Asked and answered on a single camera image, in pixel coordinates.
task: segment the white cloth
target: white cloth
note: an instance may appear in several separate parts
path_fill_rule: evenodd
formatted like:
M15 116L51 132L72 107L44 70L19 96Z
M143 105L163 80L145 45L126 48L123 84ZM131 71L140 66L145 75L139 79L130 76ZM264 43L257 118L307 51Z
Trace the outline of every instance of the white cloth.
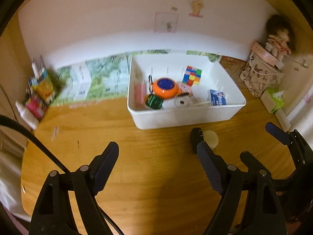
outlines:
M0 201L16 217L30 222L21 199L23 149L0 131Z
M21 223L18 220L16 220L16 218L11 214L11 212L8 211L6 207L4 207L4 210L11 219L11 221L14 223L16 228L18 228L18 230L21 232L21 234L28 235L29 234L28 230L23 225L21 225Z
M287 118L291 124L290 130L297 129L313 149L313 86Z

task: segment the wooden surface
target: wooden surface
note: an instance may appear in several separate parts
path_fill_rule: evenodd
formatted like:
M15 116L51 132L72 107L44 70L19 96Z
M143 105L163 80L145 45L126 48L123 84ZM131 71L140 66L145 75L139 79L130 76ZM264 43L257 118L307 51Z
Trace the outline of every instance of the wooden surface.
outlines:
M269 121L278 125L275 116L247 89L242 92L247 105L228 121L141 131L133 123L126 99L115 99L51 107L35 135L71 171L89 164L110 141L118 143L118 161L96 199L126 235L199 235L220 196L212 190L192 153L189 133L193 127L215 131L219 145L214 152L242 171L247 171L239 158L242 151L250 151L273 178L285 178L295 168L288 148L264 129ZM53 138L55 127L58 133ZM21 179L27 213L32 214L41 187L53 169L58 168L30 143ZM70 197L79 232L86 234L73 192ZM243 192L234 224L240 223L245 197Z

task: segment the white plastic bin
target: white plastic bin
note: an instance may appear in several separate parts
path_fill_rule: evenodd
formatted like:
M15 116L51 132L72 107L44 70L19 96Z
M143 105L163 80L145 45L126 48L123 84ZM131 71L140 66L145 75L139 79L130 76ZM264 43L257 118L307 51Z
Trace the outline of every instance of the white plastic bin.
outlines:
M169 77L182 81L187 66L202 70L199 86L225 93L227 105L211 106L202 104L183 109L150 110L136 105L135 84ZM157 54L133 56L130 66L127 107L139 129L156 129L184 125L201 124L230 119L246 104L246 99L219 62L210 62L206 56L185 54Z

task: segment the white wall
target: white wall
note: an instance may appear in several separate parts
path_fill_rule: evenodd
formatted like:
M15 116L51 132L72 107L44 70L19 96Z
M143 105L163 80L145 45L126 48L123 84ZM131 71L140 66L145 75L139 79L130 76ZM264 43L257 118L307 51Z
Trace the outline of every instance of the white wall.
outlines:
M19 22L30 57L55 68L125 51L197 50L247 59L276 11L265 0L203 0L202 19L189 17L193 0L30 0ZM155 13L178 8L177 33L154 34Z

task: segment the canvas bag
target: canvas bag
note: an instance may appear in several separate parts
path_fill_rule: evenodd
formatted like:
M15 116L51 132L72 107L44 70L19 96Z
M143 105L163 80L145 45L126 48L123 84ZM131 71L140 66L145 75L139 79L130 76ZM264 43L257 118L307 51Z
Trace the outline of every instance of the canvas bag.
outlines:
M277 88L283 76L284 72L263 62L252 51L240 79L253 96L260 97L266 88Z

